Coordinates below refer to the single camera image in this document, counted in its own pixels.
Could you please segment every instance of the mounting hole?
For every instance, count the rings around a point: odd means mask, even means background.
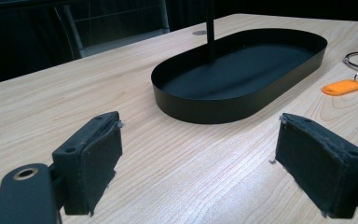
[[[358,153],[357,153],[357,152],[349,151],[349,153],[350,153],[352,156],[358,156]]]
[[[38,169],[36,168],[27,168],[27,169],[23,169],[19,172],[17,172],[13,178],[15,180],[24,180],[24,179],[28,179],[33,177],[34,175],[37,174]]]
[[[193,35],[206,35],[206,31],[196,31],[193,32]]]
[[[65,150],[66,153],[72,153],[74,151],[76,151],[76,149],[74,147],[69,147]]]

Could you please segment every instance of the black oval tray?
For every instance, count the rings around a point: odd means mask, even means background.
[[[252,116],[322,63],[327,41],[289,29],[242,31],[160,63],[151,79],[158,107],[192,123],[216,124]]]

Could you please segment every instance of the wooden table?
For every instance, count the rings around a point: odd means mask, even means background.
[[[51,153],[91,118],[118,111],[123,156],[93,217],[64,223],[358,223],[324,218],[277,162],[282,113],[313,119],[358,146],[358,92],[321,87],[355,71],[357,21],[232,15],[216,38],[255,28],[290,28],[328,41],[322,66],[248,119],[219,125],[179,121],[156,105],[150,75],[164,60],[206,43],[205,24],[0,83],[0,181]]]

